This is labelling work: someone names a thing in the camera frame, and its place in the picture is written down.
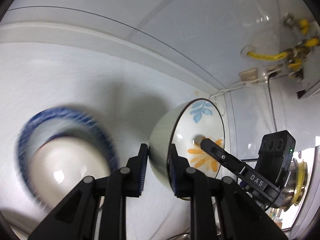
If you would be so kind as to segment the small cream bowl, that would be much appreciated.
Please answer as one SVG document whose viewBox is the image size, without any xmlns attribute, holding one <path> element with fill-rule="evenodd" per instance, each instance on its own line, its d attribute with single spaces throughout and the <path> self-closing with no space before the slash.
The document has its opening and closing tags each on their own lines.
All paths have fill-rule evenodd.
<svg viewBox="0 0 320 240">
<path fill-rule="evenodd" d="M 31 157 L 28 171 L 35 195 L 50 208 L 56 207 L 86 176 L 99 179 L 110 173 L 102 153 L 91 143 L 75 137 L 46 142 Z"/>
</svg>

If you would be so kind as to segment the wall power socket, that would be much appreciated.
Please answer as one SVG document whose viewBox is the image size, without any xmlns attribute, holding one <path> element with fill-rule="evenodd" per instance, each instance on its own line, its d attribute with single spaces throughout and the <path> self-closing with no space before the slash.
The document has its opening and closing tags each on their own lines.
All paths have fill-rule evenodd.
<svg viewBox="0 0 320 240">
<path fill-rule="evenodd" d="M 248 69 L 243 72 L 240 72 L 240 74 L 239 74 L 239 79 L 241 82 L 254 81 L 257 78 L 258 78 L 258 69 L 257 68 Z"/>
</svg>

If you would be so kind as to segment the white gas water heater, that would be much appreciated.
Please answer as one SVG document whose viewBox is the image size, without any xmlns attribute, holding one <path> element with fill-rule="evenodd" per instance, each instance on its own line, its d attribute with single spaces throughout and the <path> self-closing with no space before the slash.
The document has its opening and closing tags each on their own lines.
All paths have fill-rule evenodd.
<svg viewBox="0 0 320 240">
<path fill-rule="evenodd" d="M 304 78 L 297 92 L 299 99 L 319 95 L 319 24 L 314 19 L 298 19 L 301 45 L 310 49 L 303 63 Z"/>
</svg>

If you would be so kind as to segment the white bowl with leaf pattern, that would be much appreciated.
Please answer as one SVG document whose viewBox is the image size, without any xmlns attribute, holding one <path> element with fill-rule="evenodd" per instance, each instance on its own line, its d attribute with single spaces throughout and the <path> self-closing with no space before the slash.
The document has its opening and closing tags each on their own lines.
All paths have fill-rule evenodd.
<svg viewBox="0 0 320 240">
<path fill-rule="evenodd" d="M 220 164 L 201 150 L 203 139 L 225 147 L 226 132 L 222 115 L 208 99 L 195 99 L 165 113 L 155 124 L 149 138 L 150 166 L 153 174 L 167 189 L 171 189 L 167 170 L 169 146 L 174 144 L 179 156 L 191 167 L 216 178 Z"/>
</svg>

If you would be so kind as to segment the blue patterned bowl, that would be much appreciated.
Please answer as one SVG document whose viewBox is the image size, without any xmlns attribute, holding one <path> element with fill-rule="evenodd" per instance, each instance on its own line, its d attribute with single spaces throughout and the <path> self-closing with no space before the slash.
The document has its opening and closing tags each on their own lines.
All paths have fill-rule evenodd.
<svg viewBox="0 0 320 240">
<path fill-rule="evenodd" d="M 17 161 L 30 193 L 50 209 L 86 176 L 104 178 L 119 166 L 112 138 L 96 118 L 69 107 L 45 109 L 24 124 Z"/>
</svg>

